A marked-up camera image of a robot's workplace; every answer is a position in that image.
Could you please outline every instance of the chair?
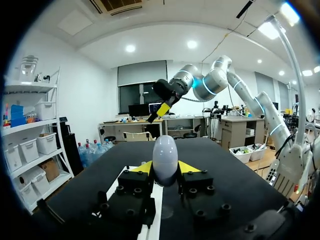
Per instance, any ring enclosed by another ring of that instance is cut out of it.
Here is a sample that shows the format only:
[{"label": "chair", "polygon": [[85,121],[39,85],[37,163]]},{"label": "chair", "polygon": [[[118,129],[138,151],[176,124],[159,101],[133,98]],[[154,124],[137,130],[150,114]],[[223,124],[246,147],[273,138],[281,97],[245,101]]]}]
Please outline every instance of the chair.
[{"label": "chair", "polygon": [[127,142],[154,141],[150,132],[123,132],[124,140]]},{"label": "chair", "polygon": [[101,136],[102,136],[104,141],[107,140],[107,139],[108,139],[109,142],[116,141],[116,137],[115,136],[104,136],[105,130],[102,129],[102,128],[100,129],[100,134],[101,134]]}]

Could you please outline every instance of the cardboard box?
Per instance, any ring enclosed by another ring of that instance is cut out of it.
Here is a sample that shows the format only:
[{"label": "cardboard box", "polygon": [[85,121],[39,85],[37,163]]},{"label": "cardboard box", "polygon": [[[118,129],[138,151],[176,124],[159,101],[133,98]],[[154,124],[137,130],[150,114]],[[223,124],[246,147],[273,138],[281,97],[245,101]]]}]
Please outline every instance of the cardboard box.
[{"label": "cardboard box", "polygon": [[50,158],[47,161],[39,164],[39,167],[45,171],[45,176],[46,179],[48,179],[48,182],[51,182],[59,176],[59,168],[53,158]]}]

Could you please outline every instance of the air vent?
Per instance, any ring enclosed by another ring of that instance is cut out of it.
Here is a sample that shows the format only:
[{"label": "air vent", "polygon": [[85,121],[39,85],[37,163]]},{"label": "air vent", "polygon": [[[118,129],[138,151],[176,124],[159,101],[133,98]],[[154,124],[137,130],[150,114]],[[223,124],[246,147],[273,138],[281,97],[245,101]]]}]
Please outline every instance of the air vent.
[{"label": "air vent", "polygon": [[99,14],[118,13],[142,8],[143,0],[88,0]]}]

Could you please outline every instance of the black work surface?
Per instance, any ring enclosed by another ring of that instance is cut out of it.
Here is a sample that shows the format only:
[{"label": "black work surface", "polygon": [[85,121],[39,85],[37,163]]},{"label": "black work surface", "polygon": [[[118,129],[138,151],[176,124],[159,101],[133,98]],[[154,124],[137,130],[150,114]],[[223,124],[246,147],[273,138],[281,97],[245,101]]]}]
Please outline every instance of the black work surface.
[{"label": "black work surface", "polygon": [[[107,192],[125,165],[139,166],[141,162],[152,160],[154,144],[154,141],[117,144],[47,203],[65,220],[85,214],[96,202],[97,192]],[[286,201],[249,167],[213,141],[207,138],[178,139],[176,146],[179,160],[197,169],[208,170],[214,178],[216,191],[232,207],[226,222],[214,223],[202,231],[204,239],[230,232],[266,210],[279,209]],[[192,218],[181,205],[177,184],[164,188],[162,205],[166,210],[163,212],[173,211],[173,215],[161,220],[160,239],[194,239]],[[52,226],[40,211],[33,217]]]}]

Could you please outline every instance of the metal pole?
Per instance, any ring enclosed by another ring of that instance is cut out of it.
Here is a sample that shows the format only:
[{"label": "metal pole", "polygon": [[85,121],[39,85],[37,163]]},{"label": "metal pole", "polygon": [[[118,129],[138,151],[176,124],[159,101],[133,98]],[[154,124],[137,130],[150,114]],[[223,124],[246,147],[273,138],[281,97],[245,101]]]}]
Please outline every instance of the metal pole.
[{"label": "metal pole", "polygon": [[283,32],[282,27],[279,21],[275,18],[274,15],[270,16],[266,22],[270,22],[274,28],[278,31],[282,44],[288,54],[290,59],[290,63],[292,69],[295,73],[297,79],[298,86],[298,94],[299,94],[299,125],[298,125],[298,133],[296,137],[296,143],[302,146],[305,142],[305,125],[306,125],[306,97],[304,91],[304,83],[302,79],[301,70],[295,55],[295,52],[286,36]]}]

